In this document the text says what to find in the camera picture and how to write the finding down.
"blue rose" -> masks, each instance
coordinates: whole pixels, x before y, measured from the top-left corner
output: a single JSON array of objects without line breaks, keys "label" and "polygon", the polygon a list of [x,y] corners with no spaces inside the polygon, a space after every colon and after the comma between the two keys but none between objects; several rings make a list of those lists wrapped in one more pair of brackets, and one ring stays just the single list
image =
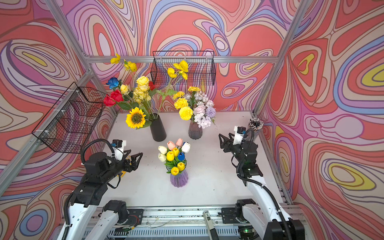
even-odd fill
[{"label": "blue rose", "polygon": [[119,85],[119,80],[117,78],[110,78],[107,82],[107,85],[109,85],[110,89],[117,88]]},{"label": "blue rose", "polygon": [[179,161],[184,161],[185,160],[185,154],[183,152],[181,152],[177,158],[179,159]]}]

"white table surface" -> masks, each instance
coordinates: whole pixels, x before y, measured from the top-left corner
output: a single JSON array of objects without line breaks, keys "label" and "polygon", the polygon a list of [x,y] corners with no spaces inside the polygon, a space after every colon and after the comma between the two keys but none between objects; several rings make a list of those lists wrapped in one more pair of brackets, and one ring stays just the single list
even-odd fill
[{"label": "white table surface", "polygon": [[[187,205],[223,205],[235,204],[238,199],[252,198],[250,191],[236,176],[236,169],[230,160],[232,154],[220,149],[219,133],[228,136],[233,133],[234,126],[248,126],[249,112],[219,112],[216,125],[203,129],[203,136],[193,140],[188,136],[189,121],[184,121],[178,113],[161,113],[167,138],[162,142],[153,140],[150,128],[131,129],[125,122],[126,114],[120,113],[111,130],[108,141],[113,139],[126,140],[125,150],[131,149],[131,154],[142,152],[139,168],[126,173],[118,188],[108,190],[103,195],[100,207],[110,200],[123,200],[127,206],[187,206]],[[174,187],[170,175],[158,158],[157,147],[166,146],[168,141],[176,142],[182,138],[191,144],[187,153],[189,180],[181,188]],[[257,137],[257,164],[261,169],[268,188],[278,202],[282,202],[278,186],[266,158],[264,149]],[[110,183],[116,186],[116,177]]]}]

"white tulip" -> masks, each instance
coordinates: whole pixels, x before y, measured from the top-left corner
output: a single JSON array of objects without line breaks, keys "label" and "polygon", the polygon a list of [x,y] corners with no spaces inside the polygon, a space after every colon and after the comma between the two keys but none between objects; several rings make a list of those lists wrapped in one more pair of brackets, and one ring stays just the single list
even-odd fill
[{"label": "white tulip", "polygon": [[181,151],[183,152],[183,153],[188,153],[189,152],[189,150],[190,150],[190,148],[191,148],[191,144],[189,144],[189,143],[184,143],[184,145],[181,147]]},{"label": "white tulip", "polygon": [[165,156],[164,154],[162,153],[159,153],[159,155],[157,156],[159,158],[160,161],[162,162],[165,162],[167,160],[167,156]]},{"label": "white tulip", "polygon": [[164,146],[159,146],[159,151],[162,153],[162,154],[166,154],[168,152],[167,148],[164,147]]}]

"black wire basket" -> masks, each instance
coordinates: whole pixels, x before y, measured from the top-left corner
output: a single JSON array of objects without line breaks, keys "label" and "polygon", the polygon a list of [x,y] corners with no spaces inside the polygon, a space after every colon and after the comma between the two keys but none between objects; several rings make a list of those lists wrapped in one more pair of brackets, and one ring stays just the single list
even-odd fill
[{"label": "black wire basket", "polygon": [[104,97],[94,88],[77,87],[40,135],[36,128],[32,134],[55,152],[80,153],[105,108]]},{"label": "black wire basket", "polygon": [[216,66],[214,63],[215,52],[205,51],[153,51],[153,63],[151,67],[151,77],[154,84],[168,84],[168,68],[173,68],[174,63],[182,60],[188,63],[188,79],[178,82],[188,86],[208,86],[215,85]]}]

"pink tulip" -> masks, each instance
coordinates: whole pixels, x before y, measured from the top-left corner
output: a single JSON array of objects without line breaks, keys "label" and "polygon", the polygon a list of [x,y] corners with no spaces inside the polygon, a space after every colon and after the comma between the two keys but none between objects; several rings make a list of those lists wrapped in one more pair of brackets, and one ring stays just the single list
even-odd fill
[{"label": "pink tulip", "polygon": [[183,146],[183,140],[182,140],[181,138],[179,138],[179,139],[177,140],[177,142],[176,142],[176,146],[178,146],[178,147]]},{"label": "pink tulip", "polygon": [[176,147],[176,145],[172,141],[169,141],[167,143],[167,145],[168,145],[169,150],[171,150],[171,151],[172,151],[172,149],[174,149]]}]

